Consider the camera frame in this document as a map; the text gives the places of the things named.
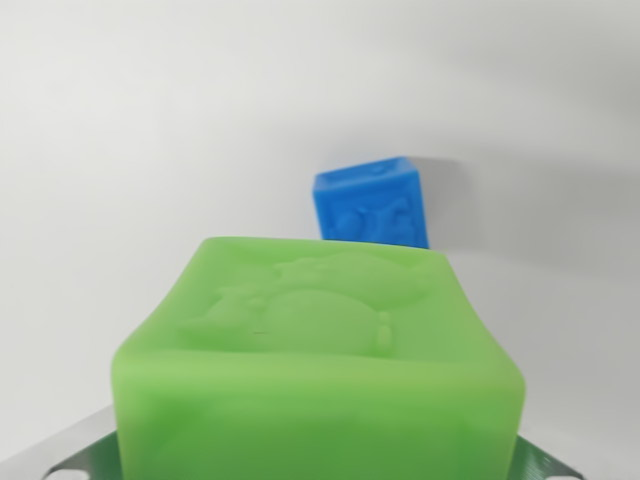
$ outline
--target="white wall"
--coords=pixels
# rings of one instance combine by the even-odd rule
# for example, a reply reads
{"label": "white wall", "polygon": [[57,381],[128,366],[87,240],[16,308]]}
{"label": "white wall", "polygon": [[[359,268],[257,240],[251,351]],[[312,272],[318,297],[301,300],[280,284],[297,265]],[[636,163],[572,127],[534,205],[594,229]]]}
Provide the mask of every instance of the white wall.
{"label": "white wall", "polygon": [[0,1],[0,459],[110,401],[110,356],[203,238],[316,237],[314,173],[409,154],[528,379],[525,433],[640,478],[639,14]]}

